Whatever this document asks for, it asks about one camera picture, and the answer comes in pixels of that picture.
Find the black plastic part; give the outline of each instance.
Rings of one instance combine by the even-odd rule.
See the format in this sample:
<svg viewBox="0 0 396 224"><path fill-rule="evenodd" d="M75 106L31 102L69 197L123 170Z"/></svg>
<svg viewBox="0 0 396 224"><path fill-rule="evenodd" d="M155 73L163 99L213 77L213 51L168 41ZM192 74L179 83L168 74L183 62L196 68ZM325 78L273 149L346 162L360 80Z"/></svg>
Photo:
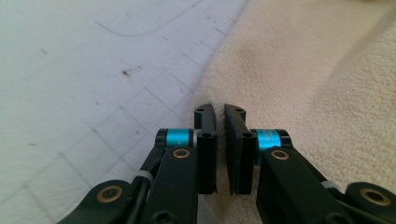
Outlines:
<svg viewBox="0 0 396 224"><path fill-rule="evenodd" d="M173 155L178 149L187 149L190 155L178 159ZM190 147L167 149L150 190L141 223L196 223L197 173L198 155L194 149Z"/></svg>
<svg viewBox="0 0 396 224"><path fill-rule="evenodd" d="M212 105L201 105L194 110L194 129L197 133L199 193L212 194L217 190L217 120Z"/></svg>
<svg viewBox="0 0 396 224"><path fill-rule="evenodd" d="M111 186L118 186L122 189L120 197L109 203L99 202L98 193L102 189ZM124 213L132 200L130 190L131 185L121 180L110 180L99 184L91 189L78 207L62 219L59 224L120 223L124 219Z"/></svg>
<svg viewBox="0 0 396 224"><path fill-rule="evenodd" d="M257 134L245 124L247 112L235 105L224 105L227 137L227 171L230 192L250 194L257 151Z"/></svg>
<svg viewBox="0 0 396 224"><path fill-rule="evenodd" d="M275 150L288 157L277 159L272 154ZM295 152L292 147L273 147L262 153L256 201L262 222L353 223Z"/></svg>
<svg viewBox="0 0 396 224"><path fill-rule="evenodd" d="M396 195L387 189L366 182L349 184L348 203L389 223L396 223Z"/></svg>

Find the grid pattern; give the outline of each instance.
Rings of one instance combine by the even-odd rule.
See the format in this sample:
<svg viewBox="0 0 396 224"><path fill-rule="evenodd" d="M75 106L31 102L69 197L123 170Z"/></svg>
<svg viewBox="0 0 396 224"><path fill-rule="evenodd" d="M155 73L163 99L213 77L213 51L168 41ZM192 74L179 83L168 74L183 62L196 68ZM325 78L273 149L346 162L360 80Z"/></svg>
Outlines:
<svg viewBox="0 0 396 224"><path fill-rule="evenodd" d="M96 184L131 181L160 128L187 127L246 1L5 4L1 222L55 223Z"/></svg>

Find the terry cloth fabric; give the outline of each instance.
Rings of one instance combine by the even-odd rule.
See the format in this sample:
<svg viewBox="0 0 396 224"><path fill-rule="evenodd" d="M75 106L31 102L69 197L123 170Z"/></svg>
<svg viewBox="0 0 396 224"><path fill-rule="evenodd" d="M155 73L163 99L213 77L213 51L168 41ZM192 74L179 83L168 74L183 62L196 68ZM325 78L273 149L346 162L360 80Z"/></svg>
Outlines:
<svg viewBox="0 0 396 224"><path fill-rule="evenodd" d="M221 138L218 194L205 201L221 223L261 223L259 169L250 196L230 195L224 104L246 109L250 129L287 130L341 191L366 181L395 193L396 2L251 0L191 107L207 103Z"/></svg>

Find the blue band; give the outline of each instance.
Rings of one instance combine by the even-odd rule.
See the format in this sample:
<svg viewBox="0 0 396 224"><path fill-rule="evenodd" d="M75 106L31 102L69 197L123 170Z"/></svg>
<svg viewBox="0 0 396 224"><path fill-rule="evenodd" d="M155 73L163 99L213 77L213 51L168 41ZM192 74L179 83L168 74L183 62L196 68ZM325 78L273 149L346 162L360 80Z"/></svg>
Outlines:
<svg viewBox="0 0 396 224"><path fill-rule="evenodd" d="M270 147L281 147L279 133L275 129L256 129L257 141L259 142L259 158L256 165L262 164L262 153Z"/></svg>
<svg viewBox="0 0 396 224"><path fill-rule="evenodd" d="M190 142L189 129L168 129L166 147L188 147Z"/></svg>

